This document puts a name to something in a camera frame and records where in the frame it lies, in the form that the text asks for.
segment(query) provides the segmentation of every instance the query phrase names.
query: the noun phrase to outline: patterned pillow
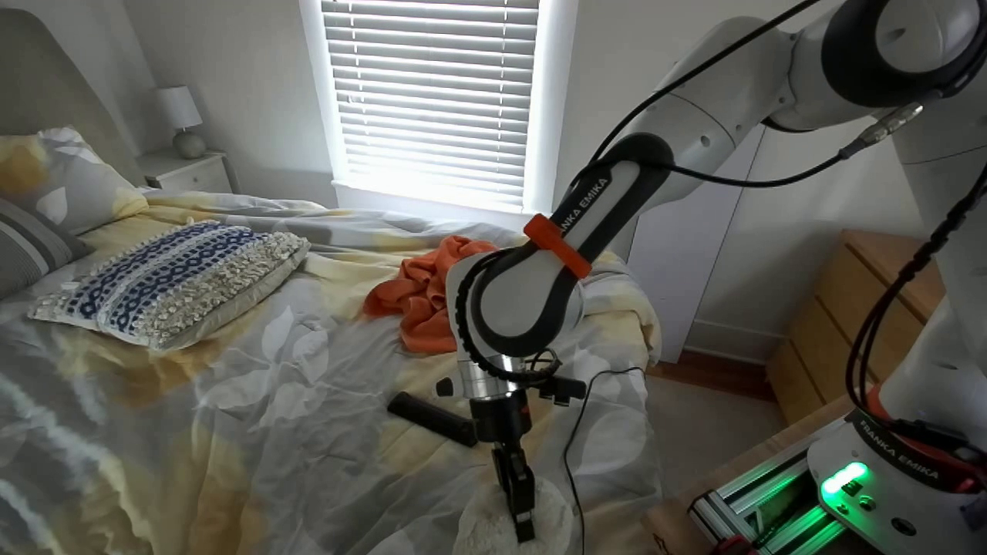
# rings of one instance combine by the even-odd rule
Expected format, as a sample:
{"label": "patterned pillow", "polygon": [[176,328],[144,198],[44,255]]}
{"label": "patterned pillow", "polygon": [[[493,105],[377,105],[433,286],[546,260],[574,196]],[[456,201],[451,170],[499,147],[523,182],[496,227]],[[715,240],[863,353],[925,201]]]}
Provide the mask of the patterned pillow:
{"label": "patterned pillow", "polygon": [[288,231],[188,227],[72,277],[27,316],[176,353],[275,293],[307,252]]}
{"label": "patterned pillow", "polygon": [[85,248],[63,239],[39,215],[0,201],[0,297],[26,291],[84,252]]}
{"label": "patterned pillow", "polygon": [[65,234],[149,210],[144,196],[72,127],[0,140],[0,198],[46,215]]}

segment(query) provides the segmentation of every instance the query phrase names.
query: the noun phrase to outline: window blinds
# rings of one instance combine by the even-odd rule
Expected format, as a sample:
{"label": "window blinds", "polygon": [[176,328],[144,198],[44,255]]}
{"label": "window blinds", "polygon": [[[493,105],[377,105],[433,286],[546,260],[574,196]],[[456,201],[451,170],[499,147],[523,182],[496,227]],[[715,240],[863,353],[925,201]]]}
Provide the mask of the window blinds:
{"label": "window blinds", "polygon": [[326,0],[341,182],[523,205],[536,0]]}

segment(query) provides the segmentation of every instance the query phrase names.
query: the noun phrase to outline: lamp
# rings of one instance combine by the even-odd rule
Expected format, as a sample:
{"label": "lamp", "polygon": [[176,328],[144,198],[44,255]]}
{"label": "lamp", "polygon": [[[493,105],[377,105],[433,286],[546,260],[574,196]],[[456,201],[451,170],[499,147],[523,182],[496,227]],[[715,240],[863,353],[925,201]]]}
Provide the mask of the lamp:
{"label": "lamp", "polygon": [[199,133],[205,118],[191,99],[191,89],[188,88],[158,89],[158,103],[176,131],[176,140],[173,140],[176,154],[185,160],[205,159],[206,140]]}

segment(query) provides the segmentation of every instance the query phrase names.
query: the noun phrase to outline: black cable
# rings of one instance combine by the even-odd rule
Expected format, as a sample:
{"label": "black cable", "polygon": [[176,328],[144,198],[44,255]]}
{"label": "black cable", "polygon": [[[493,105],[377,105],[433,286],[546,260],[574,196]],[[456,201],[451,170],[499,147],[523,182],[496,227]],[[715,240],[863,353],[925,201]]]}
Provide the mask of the black cable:
{"label": "black cable", "polygon": [[878,297],[878,302],[869,309],[860,333],[856,338],[848,368],[846,368],[846,389],[856,408],[883,424],[869,408],[866,408],[866,368],[874,356],[874,343],[883,331],[883,321],[892,309],[892,302],[902,297],[902,291],[931,262],[935,252],[941,252],[950,243],[950,234],[961,229],[969,212],[983,201],[987,196],[987,163],[981,166],[979,182],[961,196],[943,221],[930,234],[930,240],[912,252],[912,260],[898,273],[895,284]]}
{"label": "black cable", "polygon": [[816,0],[801,0],[798,7],[779,13],[777,19],[764,21],[763,27],[745,35],[741,42],[735,42],[732,48],[720,51],[713,60],[708,60],[704,65],[684,72],[678,80],[659,88],[654,97],[648,97],[646,103],[640,103],[612,133],[607,140],[595,147],[595,154],[588,159],[588,163],[599,163],[601,154],[612,147],[612,141],[623,133],[623,127],[628,122],[637,122],[642,111],[648,111],[654,103],[659,103],[662,97],[676,94],[678,88],[692,83],[693,77],[708,75],[713,65],[725,63],[729,56],[735,56],[738,51],[745,51],[748,45],[759,42],[763,35],[779,27],[784,21],[790,21],[792,15],[811,11]]}
{"label": "black cable", "polygon": [[581,413],[576,413],[576,424],[574,424],[574,428],[571,428],[571,436],[567,436],[567,442],[566,442],[566,446],[563,446],[563,468],[566,468],[566,477],[567,477],[567,491],[574,494],[574,504],[576,504],[581,553],[583,553],[583,555],[588,553],[588,548],[586,548],[588,535],[586,535],[586,515],[583,515],[581,489],[576,489],[574,468],[571,468],[571,464],[567,464],[567,454],[571,454],[574,443],[576,443],[581,426],[583,426],[583,421],[586,421],[586,408],[588,408],[588,401],[591,401],[591,387],[595,387],[595,380],[599,380],[599,377],[623,377],[623,372],[642,372],[642,368],[612,368],[612,370],[599,370],[599,372],[588,380],[583,408],[581,408]]}
{"label": "black cable", "polygon": [[843,160],[846,160],[846,154],[838,153],[836,159],[831,159],[831,160],[825,160],[825,163],[816,163],[816,166],[807,166],[806,174],[792,174],[792,177],[784,177],[784,178],[764,178],[764,182],[697,174],[697,170],[676,166],[676,163],[666,166],[666,170],[670,170],[670,174],[692,177],[692,178],[715,182],[715,185],[735,185],[735,190],[784,190],[784,185],[792,185],[792,182],[820,177],[820,174],[826,174],[831,166],[836,166],[836,163],[843,163]]}

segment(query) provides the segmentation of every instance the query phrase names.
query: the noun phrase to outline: drawer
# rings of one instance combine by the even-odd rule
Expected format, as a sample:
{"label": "drawer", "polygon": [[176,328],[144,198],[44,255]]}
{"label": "drawer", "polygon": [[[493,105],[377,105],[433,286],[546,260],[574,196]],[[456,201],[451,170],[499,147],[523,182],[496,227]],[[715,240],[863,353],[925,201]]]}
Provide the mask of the drawer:
{"label": "drawer", "polygon": [[[848,250],[843,248],[825,282],[816,286],[816,302],[843,331],[846,343],[852,345],[866,312],[884,293],[884,284]],[[921,333],[921,319],[904,305],[902,301],[892,302],[883,333],[874,343],[869,370],[876,380],[888,380],[892,370],[904,361],[909,345]]]}
{"label": "drawer", "polygon": [[806,363],[790,343],[784,343],[769,361],[769,382],[786,424],[825,408],[825,398],[814,392]]}
{"label": "drawer", "polygon": [[807,301],[801,305],[801,316],[792,328],[792,350],[798,353],[807,380],[825,394],[825,401],[846,394],[843,372],[852,345],[816,301]]}
{"label": "drawer", "polygon": [[814,297],[852,339],[883,293],[884,284],[848,248],[838,248]]}
{"label": "drawer", "polygon": [[[892,234],[869,234],[869,231],[846,231],[848,248],[866,260],[866,265],[892,284],[898,273],[912,260],[920,240],[912,239],[892,239]],[[916,274],[912,284],[904,286],[904,302],[930,321],[935,305],[943,301],[943,282],[935,265]]]}
{"label": "drawer", "polygon": [[158,178],[163,191],[233,191],[220,159]]}
{"label": "drawer", "polygon": [[876,338],[869,353],[874,377],[888,380],[895,368],[907,357],[920,333],[921,333],[921,321],[916,319],[916,312],[909,312],[902,301],[892,302],[883,333]]}

